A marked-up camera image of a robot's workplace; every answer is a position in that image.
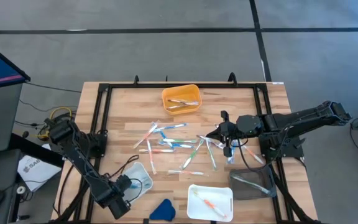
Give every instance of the black cable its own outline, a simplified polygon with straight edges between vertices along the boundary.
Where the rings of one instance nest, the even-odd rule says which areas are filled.
[[[308,117],[308,116],[311,116],[311,115],[314,115],[314,113],[304,115],[304,116],[302,116],[302,117],[300,117],[300,118],[294,120],[293,122],[289,123],[288,125],[286,125],[286,126],[283,128],[283,130],[285,130],[285,134],[284,134],[283,140],[281,141],[280,147],[277,149],[276,155],[274,156],[274,158],[272,158],[272,159],[270,160],[270,162],[266,163],[265,165],[263,165],[262,167],[260,167],[260,168],[258,168],[258,169],[251,168],[251,167],[248,165],[248,163],[247,163],[247,161],[246,161],[246,159],[245,159],[245,157],[244,157],[244,154],[242,153],[242,149],[241,149],[241,147],[240,147],[239,149],[240,149],[241,158],[242,158],[242,161],[244,162],[244,164],[247,166],[247,168],[248,168],[249,170],[251,170],[252,172],[260,172],[261,170],[263,170],[264,168],[266,168],[267,166],[269,166],[269,165],[278,157],[278,155],[281,153],[281,149],[282,149],[282,147],[283,147],[283,145],[284,145],[284,142],[285,142],[285,140],[286,140],[286,138],[287,138],[287,134],[288,134],[289,130],[291,129],[291,127],[292,127],[293,125],[295,125],[295,123],[297,123],[297,122],[301,121],[302,119],[304,119],[304,118],[306,118],[306,117]]]
[[[57,202],[57,213],[58,213],[58,215],[60,216],[60,209],[61,209],[61,202],[62,202],[62,197],[63,197],[63,190],[64,190],[64,188],[65,188],[65,186],[66,186],[66,182],[67,182],[67,180],[68,180],[68,176],[70,175],[70,173],[71,173],[71,171],[73,170],[73,168],[74,168],[74,165],[71,165],[71,167],[69,168],[69,170],[68,170],[68,172],[67,172],[67,175],[66,175],[66,177],[65,177],[65,180],[63,181],[63,183],[62,183],[62,188],[60,189],[60,194],[59,194],[59,200],[58,200],[58,202]]]
[[[356,144],[356,142],[355,142],[355,140],[354,140],[354,138],[353,138],[353,134],[352,134],[352,127],[353,127],[353,123],[354,123],[355,121],[358,121],[358,118],[355,118],[355,119],[352,121],[352,123],[351,123],[350,135],[351,135],[351,139],[352,139],[352,142],[353,142],[354,146],[355,146],[355,147],[357,148],[357,150],[358,150],[358,145]]]
[[[16,121],[16,120],[15,120],[15,123],[21,124],[21,125],[28,125],[30,127],[37,127],[37,126],[45,125],[45,124],[37,124],[37,123],[23,123],[21,121]]]
[[[58,216],[61,215],[60,212],[58,212],[58,211],[56,210],[56,208],[55,208],[55,203],[52,204],[52,208],[53,208],[53,211],[55,211]]]
[[[43,109],[40,109],[40,108],[35,107],[35,106],[32,105],[31,103],[26,103],[26,102],[24,102],[24,101],[22,101],[21,99],[19,99],[19,101],[20,101],[22,104],[24,104],[24,105],[29,105],[29,106],[33,107],[34,109],[36,109],[37,111],[41,111],[41,112],[48,112],[48,111],[50,111],[50,110],[57,109],[57,108],[61,108],[61,107],[74,107],[74,108],[77,108],[77,106],[54,106],[54,107],[49,108],[49,109],[47,109],[47,110],[43,110]]]
[[[233,145],[231,144],[231,141],[230,141],[230,146],[231,146],[231,147],[238,147],[238,148],[241,148],[242,146],[245,146],[245,144],[247,144],[247,143],[248,143],[248,136],[246,136],[246,138],[247,138],[247,140],[246,140],[246,142],[245,142],[244,144],[242,144],[242,145],[238,145],[238,146],[233,146]]]
[[[73,93],[81,93],[81,91],[77,91],[77,90],[67,90],[67,89],[63,89],[63,88],[38,85],[38,84],[34,84],[34,83],[26,83],[26,84],[37,86],[37,87],[42,87],[42,88],[48,88],[48,89],[52,89],[52,90],[61,90],[61,91],[69,91],[69,92],[73,92]]]
[[[130,180],[137,180],[137,181],[139,181],[139,183],[140,183],[140,191],[139,191],[139,194],[137,194],[136,197],[134,197],[134,198],[132,198],[132,199],[129,200],[129,202],[132,202],[133,200],[135,200],[135,199],[137,199],[137,198],[139,197],[140,193],[142,193],[143,183],[142,183],[142,181],[140,181],[139,179],[136,179],[136,178],[131,178]]]
[[[124,172],[124,169],[125,169],[125,166],[127,166],[128,164],[130,164],[131,162],[135,161],[135,160],[138,160],[139,159],[139,155],[134,155],[134,156],[131,156],[127,162],[122,165],[115,173],[113,173],[112,175],[109,175],[109,174],[105,174],[107,175],[108,179],[111,179],[112,177],[114,177],[115,175],[117,175],[119,172],[120,172],[120,175]]]
[[[251,168],[251,167],[248,165],[248,163],[247,163],[247,161],[246,161],[246,159],[245,159],[245,157],[244,157],[244,154],[242,153],[242,149],[241,149],[241,147],[240,147],[241,158],[242,158],[242,161],[244,162],[244,164],[247,166],[247,168],[248,168],[249,170],[251,170],[252,172],[260,172],[260,171],[262,171],[264,168],[266,168],[267,166],[269,166],[269,165],[278,157],[278,155],[280,154],[281,148],[282,148],[282,146],[284,145],[284,141],[285,141],[285,139],[287,138],[287,134],[288,134],[288,130],[289,130],[289,129],[290,129],[290,127],[288,127],[287,130],[285,131],[283,141],[281,142],[280,147],[278,148],[275,157],[274,157],[273,159],[271,159],[270,162],[266,163],[265,165],[263,165],[262,167],[260,167],[260,168],[258,168],[258,169]]]
[[[33,196],[34,196],[33,192],[26,191],[23,195],[21,195],[21,200],[19,203],[29,202]]]
[[[19,126],[22,126],[22,127],[25,127],[25,128],[32,128],[32,129],[38,130],[37,127],[27,126],[27,125],[19,124],[19,123],[16,123],[16,122],[15,122],[15,124],[17,124],[17,125],[19,125]]]
[[[301,158],[299,158],[299,157],[294,157],[296,160],[298,160],[302,165],[303,165],[303,167],[305,167],[305,170],[307,171],[308,170],[308,168],[306,168],[306,164],[301,160]]]
[[[50,180],[50,179],[47,179],[47,180],[45,180],[45,181],[24,180],[23,182],[34,182],[34,183],[43,184],[43,183],[45,183],[45,182],[48,181],[48,180]],[[16,184],[17,184],[17,183],[14,182],[13,184],[7,186],[7,187],[6,187],[4,190],[2,190],[2,191],[5,191],[5,190],[9,189],[9,188],[13,187],[13,186],[16,185]]]

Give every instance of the orange bin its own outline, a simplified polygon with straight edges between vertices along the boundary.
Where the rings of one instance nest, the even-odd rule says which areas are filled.
[[[174,103],[168,101],[171,100],[185,100],[185,101],[198,101],[198,105],[188,105],[180,108],[175,108],[172,110],[168,110],[167,108],[170,106],[180,105],[179,103]],[[198,86],[194,84],[176,86],[171,88],[166,88],[162,91],[162,103],[164,105],[164,109],[170,115],[190,113],[198,110],[198,108],[202,104],[200,89]]]

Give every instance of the wooden tabletop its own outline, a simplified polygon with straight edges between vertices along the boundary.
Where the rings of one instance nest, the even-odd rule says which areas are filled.
[[[75,122],[78,127],[88,133],[91,127],[94,105],[98,89],[98,82],[86,82],[83,86],[80,104],[78,106]],[[290,113],[290,106],[285,87],[282,83],[267,83],[268,95],[273,113]],[[160,126],[188,123],[188,126],[166,130],[165,134],[173,139],[196,139],[196,135],[205,135],[215,129],[215,124],[222,122],[220,111],[226,110],[230,114],[230,120],[235,122],[238,116],[244,114],[257,114],[254,101],[254,93],[248,88],[205,88],[200,89],[203,104],[197,112],[183,115],[170,116],[162,106],[162,88],[120,88],[113,89],[109,109],[107,130],[108,145],[106,155],[101,160],[100,173],[112,174],[122,166],[128,158],[138,154],[138,149],[146,149],[146,142],[140,144],[135,150],[133,145],[150,128],[152,121],[158,121]],[[102,99],[101,113],[99,115],[98,127],[100,127],[101,115],[105,94]],[[162,149],[157,145],[159,134],[150,137],[152,148]],[[260,155],[259,142],[257,138],[249,139],[248,147]],[[174,223],[209,223],[204,220],[191,220],[186,214],[188,188],[191,184],[228,187],[228,173],[231,169],[245,169],[241,155],[237,150],[234,164],[226,165],[226,158],[221,149],[212,147],[218,170],[213,171],[211,158],[207,154],[206,145],[202,145],[196,157],[193,159],[187,170],[202,171],[209,174],[209,177],[195,175],[167,175],[169,169],[178,169],[180,164],[187,159],[191,150],[177,149],[171,154],[154,154],[154,164],[157,175],[151,172],[148,154],[140,154],[138,162],[144,167],[153,179],[153,187],[145,195],[138,198],[126,213],[117,222],[119,223],[141,223],[144,218],[157,208],[163,199],[171,200],[176,210]],[[257,167],[260,164],[255,161],[249,153],[245,157],[250,166]],[[290,193],[298,202],[299,206],[311,218],[317,219],[313,199],[310,192],[308,178],[305,168],[295,159],[283,159],[287,184]],[[60,181],[56,204],[62,186],[62,182],[70,168],[70,162],[66,162]],[[78,192],[81,175],[74,169],[68,178],[63,191],[62,210],[72,201]],[[85,218],[88,196],[81,210],[81,218]],[[279,194],[280,207],[283,218],[286,218],[283,198]],[[255,200],[234,201],[233,223],[275,223],[273,203],[271,198],[260,198]],[[113,215],[108,209],[102,209],[99,205],[93,207],[92,223],[114,223]]]

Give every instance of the white container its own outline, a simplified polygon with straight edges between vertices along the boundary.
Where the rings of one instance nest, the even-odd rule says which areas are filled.
[[[139,194],[139,196],[135,198],[131,202],[131,204],[133,204],[137,199],[139,199],[143,194],[145,194],[153,187],[153,180],[149,176],[149,173],[147,173],[146,169],[144,169],[144,166],[141,162],[135,162],[134,165],[132,165],[129,169],[125,170],[123,174],[127,175],[130,179],[139,179],[143,185],[143,189],[139,194],[139,182],[137,180],[131,180],[131,187],[124,191],[124,200],[131,200]]]
[[[212,208],[193,193],[196,189],[202,199],[210,201],[227,217],[218,215]],[[230,222],[233,219],[233,191],[229,187],[205,187],[190,185],[187,197],[187,215],[189,218]]]

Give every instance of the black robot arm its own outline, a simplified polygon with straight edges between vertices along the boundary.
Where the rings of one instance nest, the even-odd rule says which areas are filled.
[[[59,123],[47,119],[50,126],[49,138],[61,147],[65,156],[88,183],[94,201],[102,208],[108,207],[115,219],[122,217],[130,210],[131,204],[124,201],[124,191],[131,186],[131,180],[126,175],[120,175],[115,182],[109,177],[100,175],[89,162],[90,154],[106,147],[104,134],[85,134],[80,132],[73,121],[64,120]],[[71,213],[65,212],[58,221],[64,221]]]
[[[232,140],[258,137],[267,159],[280,156],[278,153],[301,157],[303,152],[295,150],[303,142],[299,140],[300,135],[325,125],[343,126],[352,118],[340,103],[331,101],[290,114],[243,115],[238,117],[236,124],[229,121],[226,111],[221,111],[221,116],[224,121],[206,137],[226,143],[225,156],[232,156],[229,149]],[[281,151],[275,152],[282,143]]]

